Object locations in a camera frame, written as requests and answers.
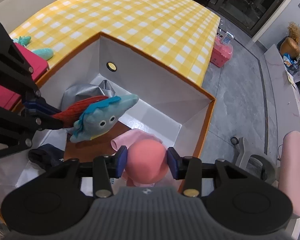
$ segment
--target teal plush toy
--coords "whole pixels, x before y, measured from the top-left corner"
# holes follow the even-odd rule
[[[26,47],[30,43],[31,36],[22,36],[22,37],[20,36],[18,39],[12,39],[12,40],[13,42]],[[53,50],[50,48],[33,49],[32,52],[45,60],[51,59],[53,57]]]
[[[89,141],[108,132],[139,100],[137,95],[115,96],[88,106],[74,123],[73,143]]]

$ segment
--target pink box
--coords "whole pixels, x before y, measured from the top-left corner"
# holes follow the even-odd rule
[[[232,58],[233,52],[233,47],[231,44],[223,45],[220,43],[220,40],[221,37],[217,35],[210,58],[210,62],[217,67],[223,67],[223,65]]]

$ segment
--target gray gripper base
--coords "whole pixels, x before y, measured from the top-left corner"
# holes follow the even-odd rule
[[[12,231],[5,240],[291,239],[283,230],[261,236],[235,233],[213,220],[199,198],[185,197],[172,187],[146,189],[123,187],[115,196],[95,200],[87,215],[63,232],[27,236]]]

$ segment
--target green plush toy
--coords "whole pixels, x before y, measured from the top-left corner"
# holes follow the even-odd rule
[[[30,43],[31,36],[20,36],[18,39],[12,40],[13,42],[20,44],[21,46],[26,47]],[[32,52],[45,60],[49,60],[53,57],[53,50],[50,48],[33,49]]]

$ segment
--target gray tile floor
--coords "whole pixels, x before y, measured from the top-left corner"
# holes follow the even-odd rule
[[[256,150],[277,160],[277,123],[274,95],[269,71],[260,49],[251,38],[229,20],[221,16],[218,33],[229,31],[233,57],[222,68],[210,63],[202,87],[216,99],[209,132],[201,153],[201,160],[214,163],[223,158],[235,162],[238,154],[231,144],[233,135],[244,136]],[[258,163],[247,169],[260,174]],[[211,180],[203,180],[203,195],[213,189]]]

